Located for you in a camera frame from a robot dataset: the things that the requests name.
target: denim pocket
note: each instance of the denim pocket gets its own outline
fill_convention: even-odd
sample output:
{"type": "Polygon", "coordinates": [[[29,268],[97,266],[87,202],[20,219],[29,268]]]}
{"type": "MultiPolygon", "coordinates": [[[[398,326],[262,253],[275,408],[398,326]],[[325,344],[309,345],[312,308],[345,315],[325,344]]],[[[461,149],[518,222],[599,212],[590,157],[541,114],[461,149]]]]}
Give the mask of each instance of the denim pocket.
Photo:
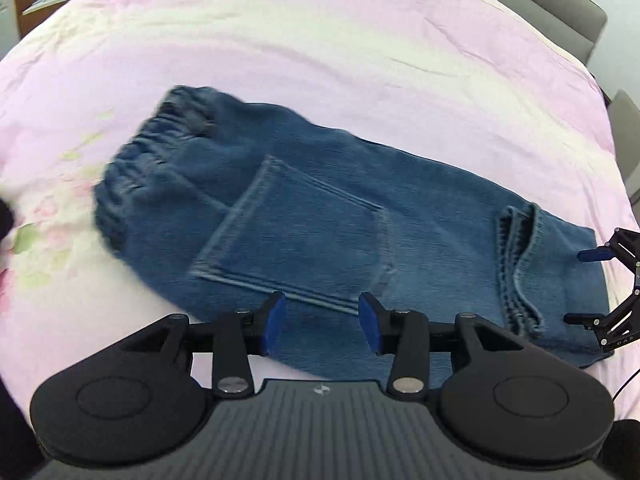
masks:
{"type": "Polygon", "coordinates": [[[386,289],[393,245],[385,208],[267,156],[191,274],[352,312],[386,289]]]}

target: bed sheet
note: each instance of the bed sheet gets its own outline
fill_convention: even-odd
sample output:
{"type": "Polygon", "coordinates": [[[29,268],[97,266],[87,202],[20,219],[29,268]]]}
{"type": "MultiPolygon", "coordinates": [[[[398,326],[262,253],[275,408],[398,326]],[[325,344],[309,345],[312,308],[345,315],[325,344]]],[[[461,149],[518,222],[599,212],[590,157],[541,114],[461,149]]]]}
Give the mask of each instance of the bed sheet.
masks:
{"type": "MultiPolygon", "coordinates": [[[[176,310],[92,225],[105,163],[176,84],[469,170],[600,243],[638,228],[595,81],[496,0],[73,0],[0,62],[0,194],[18,222],[0,374],[25,414],[50,375],[176,310]]],[[[632,276],[604,270],[615,306],[632,276]]],[[[589,372],[613,392],[639,366],[631,345],[589,372]]],[[[258,384],[304,377],[265,358],[252,369],[258,384]]],[[[207,371],[199,356],[194,377],[207,371]]],[[[617,417],[639,418],[639,392],[625,390],[617,417]]]]}

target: wire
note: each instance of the wire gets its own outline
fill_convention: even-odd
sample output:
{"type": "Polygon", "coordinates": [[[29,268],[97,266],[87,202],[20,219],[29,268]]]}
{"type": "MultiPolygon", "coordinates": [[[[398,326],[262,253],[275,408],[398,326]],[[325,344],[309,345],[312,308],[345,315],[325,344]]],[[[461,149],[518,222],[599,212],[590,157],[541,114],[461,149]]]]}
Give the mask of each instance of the wire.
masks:
{"type": "Polygon", "coordinates": [[[625,386],[633,381],[634,377],[638,374],[640,374],[640,368],[638,368],[638,370],[636,370],[635,373],[631,377],[629,377],[622,386],[620,386],[620,389],[616,391],[616,394],[613,396],[613,402],[616,402],[616,397],[619,396],[620,392],[625,389],[625,386]]]}

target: jeans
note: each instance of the jeans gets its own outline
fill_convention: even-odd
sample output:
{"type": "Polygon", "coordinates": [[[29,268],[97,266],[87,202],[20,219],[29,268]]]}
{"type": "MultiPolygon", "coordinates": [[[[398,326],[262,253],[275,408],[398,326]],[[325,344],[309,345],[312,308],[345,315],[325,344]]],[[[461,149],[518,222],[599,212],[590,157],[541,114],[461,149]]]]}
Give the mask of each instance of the jeans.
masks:
{"type": "MultiPolygon", "coordinates": [[[[460,170],[247,104],[171,90],[108,165],[95,223],[152,289],[201,320],[286,294],[273,357],[331,379],[384,378],[357,301],[453,322],[475,312],[577,366],[604,357],[566,312],[608,312],[592,230],[460,170]]],[[[434,355],[431,386],[451,374],[434,355]]]]}

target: metal screw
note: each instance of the metal screw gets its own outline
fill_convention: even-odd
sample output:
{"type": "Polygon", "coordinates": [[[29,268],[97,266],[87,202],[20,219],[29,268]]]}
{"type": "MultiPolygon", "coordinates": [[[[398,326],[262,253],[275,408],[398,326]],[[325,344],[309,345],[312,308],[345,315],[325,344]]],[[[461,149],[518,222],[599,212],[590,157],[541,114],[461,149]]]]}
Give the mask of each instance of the metal screw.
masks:
{"type": "Polygon", "coordinates": [[[249,387],[249,383],[242,377],[225,377],[218,381],[218,389],[226,394],[239,394],[249,387]]]}
{"type": "Polygon", "coordinates": [[[401,394],[417,394],[424,388],[424,383],[415,377],[400,377],[393,383],[393,388],[401,394]]]}

